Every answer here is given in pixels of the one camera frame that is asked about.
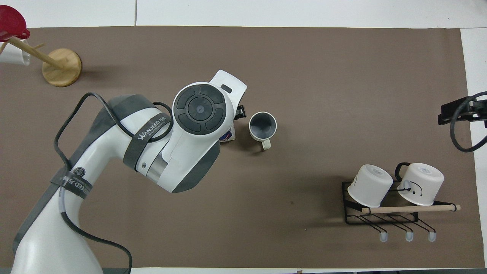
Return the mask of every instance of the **black cable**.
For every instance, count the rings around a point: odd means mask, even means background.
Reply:
[[[163,106],[165,109],[167,109],[169,111],[169,115],[170,116],[172,115],[172,110],[168,105],[166,105],[162,102],[153,102],[153,105]],[[171,117],[171,121],[169,122],[168,129],[166,129],[166,131],[164,133],[162,133],[160,136],[150,138],[149,143],[159,141],[160,139],[166,137],[169,134],[169,132],[171,131],[173,124],[174,124],[174,122],[173,122],[172,117]]]
[[[64,132],[64,130],[66,129],[66,127],[68,126],[68,124],[74,118],[74,116],[76,115],[76,113],[78,112],[78,110],[81,108],[81,105],[84,103],[84,101],[86,100],[86,98],[88,98],[90,96],[93,96],[93,97],[97,98],[101,102],[101,104],[103,105],[103,107],[105,108],[105,110],[108,112],[108,114],[110,115],[110,117],[113,119],[113,121],[115,122],[115,124],[117,124],[118,127],[120,127],[120,129],[123,132],[125,132],[129,137],[131,137],[131,138],[133,137],[133,134],[127,128],[125,128],[124,125],[122,125],[122,123],[120,122],[120,120],[118,119],[118,117],[116,116],[116,114],[113,112],[113,110],[111,109],[111,107],[106,103],[106,101],[100,95],[98,95],[96,93],[92,93],[92,92],[86,93],[85,95],[83,95],[83,97],[81,97],[81,99],[79,100],[79,102],[76,105],[75,109],[73,110],[73,112],[71,112],[71,114],[69,115],[69,117],[63,123],[63,125],[61,126],[61,128],[57,132],[56,137],[54,138],[54,149],[56,150],[57,154],[59,155],[59,157],[61,157],[62,161],[64,162],[64,168],[67,171],[70,171],[73,167],[72,167],[71,163],[69,162],[68,158],[66,157],[66,155],[59,148],[59,145],[58,145],[59,138],[61,137],[62,133]],[[166,105],[166,104],[164,104],[162,102],[154,102],[153,104],[154,105],[163,106],[165,109],[167,109],[167,111],[169,111],[169,116],[172,116],[172,110],[171,110],[171,108],[168,105]],[[165,136],[167,136],[169,134],[169,132],[171,131],[172,126],[173,126],[172,117],[170,119],[171,120],[170,120],[168,129],[163,134],[161,134],[160,136],[151,138],[149,140],[149,142],[159,141],[160,139],[164,138]],[[86,238],[88,238],[90,240],[93,240],[93,241],[96,241],[96,242],[100,242],[100,243],[104,243],[104,244],[107,244],[107,245],[111,245],[111,246],[114,246],[114,247],[117,247],[117,248],[123,250],[127,254],[127,256],[129,257],[128,274],[130,274],[130,272],[132,270],[132,255],[130,254],[130,251],[127,248],[125,248],[124,246],[122,246],[120,244],[117,244],[115,242],[108,241],[108,240],[105,240],[105,239],[102,239],[102,238],[98,238],[98,237],[96,237],[94,235],[91,235],[88,232],[82,230],[81,228],[77,227],[69,219],[69,217],[68,217],[68,215],[66,214],[65,211],[64,212],[61,212],[61,216],[62,216],[64,222],[66,223],[66,225],[69,228],[71,228],[71,230],[73,230],[74,232],[78,233],[79,235],[81,235],[83,237],[86,237]]]
[[[480,142],[478,142],[476,145],[472,146],[472,147],[469,147],[469,148],[464,148],[462,147],[456,137],[455,137],[455,122],[457,121],[457,118],[458,116],[460,115],[460,111],[462,111],[463,108],[465,108],[467,106],[468,103],[470,103],[472,100],[474,100],[475,98],[477,97],[480,97],[480,96],[483,96],[483,95],[487,95],[487,91],[484,91],[484,92],[479,92],[473,96],[469,96],[467,97],[467,99],[465,99],[465,101],[463,101],[458,107],[457,109],[455,110],[455,112],[453,113],[453,116],[451,117],[451,124],[450,124],[450,138],[451,138],[451,141],[453,142],[453,144],[455,145],[455,147],[462,151],[462,152],[472,152],[474,150],[477,150],[478,148],[482,147],[483,145],[485,145],[487,143],[487,136],[485,136],[482,140],[480,140]]]
[[[117,244],[115,242],[108,241],[108,240],[105,240],[105,239],[102,239],[102,238],[98,238],[98,237],[96,237],[94,235],[91,235],[90,233],[82,230],[81,228],[77,227],[69,219],[69,217],[66,214],[66,212],[61,212],[61,216],[62,216],[62,219],[64,220],[64,222],[69,226],[69,228],[71,228],[71,230],[73,230],[74,232],[80,234],[81,236],[86,237],[86,238],[88,238],[90,240],[93,240],[95,242],[99,242],[99,243],[111,245],[111,246],[114,246],[114,247],[117,247],[117,248],[123,250],[127,254],[127,256],[129,257],[129,268],[127,269],[128,270],[127,274],[130,274],[130,272],[132,271],[132,254],[130,254],[130,251],[127,248],[125,248],[123,245]]]

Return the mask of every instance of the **wooden dowel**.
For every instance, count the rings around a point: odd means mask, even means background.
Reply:
[[[434,206],[393,206],[393,207],[377,207],[377,208],[362,208],[362,213],[399,213],[399,212],[424,212],[424,211],[454,211],[460,210],[460,205],[434,205]]]
[[[45,45],[46,45],[46,44],[42,43],[42,44],[39,44],[39,45],[37,45],[37,46],[33,47],[33,49],[38,49],[38,48],[43,47],[43,46],[45,46]]]
[[[3,42],[0,46],[0,54],[2,53],[2,51],[5,49],[5,47],[7,46],[7,42]]]
[[[28,54],[41,59],[42,61],[50,64],[51,66],[53,66],[55,68],[63,69],[63,66],[61,64],[59,64],[56,60],[52,59],[51,57],[45,55],[44,53],[42,53],[38,50],[36,50],[35,48],[29,46],[27,43],[20,41],[20,39],[17,37],[10,38],[8,40],[8,42],[10,44],[12,44],[13,46],[27,52]]]

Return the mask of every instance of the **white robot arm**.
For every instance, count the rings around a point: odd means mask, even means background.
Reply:
[[[169,192],[193,188],[218,156],[218,139],[230,128],[246,88],[222,70],[210,82],[183,88],[173,103],[172,130],[170,117],[142,95],[112,99],[108,105],[133,136],[117,126],[106,110],[100,111],[68,160],[71,172],[60,170],[54,176],[21,226],[14,242],[11,273],[102,274],[85,239],[70,229],[59,213],[65,211],[79,226],[83,198],[114,157]],[[149,141],[164,132],[168,134]]]

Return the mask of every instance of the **brown mat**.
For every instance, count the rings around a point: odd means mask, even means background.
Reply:
[[[248,85],[248,115],[278,121],[261,152],[236,121],[212,169],[191,191],[170,194],[112,161],[81,207],[82,228],[131,250],[135,267],[453,268],[484,267],[473,154],[457,151],[440,106],[467,94],[457,29],[99,27],[32,29],[30,44],[76,51],[80,79],[56,88],[41,63],[0,64],[0,265],[62,165],[53,138],[86,92],[105,99],[144,94],[172,103],[187,84],[224,69]],[[60,144],[72,153],[100,105],[94,99]],[[467,124],[458,138],[470,141]],[[437,200],[458,212],[425,213],[436,242],[413,242],[392,226],[389,241],[343,221],[341,182],[362,164],[390,173],[402,161],[445,175]],[[104,267],[125,255],[90,242]]]

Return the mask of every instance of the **white cup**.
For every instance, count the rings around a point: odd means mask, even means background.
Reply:
[[[392,184],[393,178],[387,171],[374,165],[363,165],[347,191],[358,203],[376,208],[380,206]]]
[[[0,54],[0,63],[10,63],[28,66],[30,64],[30,54],[7,43]]]
[[[264,150],[271,148],[270,138],[277,129],[277,122],[272,114],[265,111],[257,112],[250,118],[248,129],[254,140],[262,142]]]
[[[445,177],[436,168],[423,163],[412,163],[397,189],[411,188],[409,191],[399,191],[399,194],[413,204],[430,206],[443,180]]]

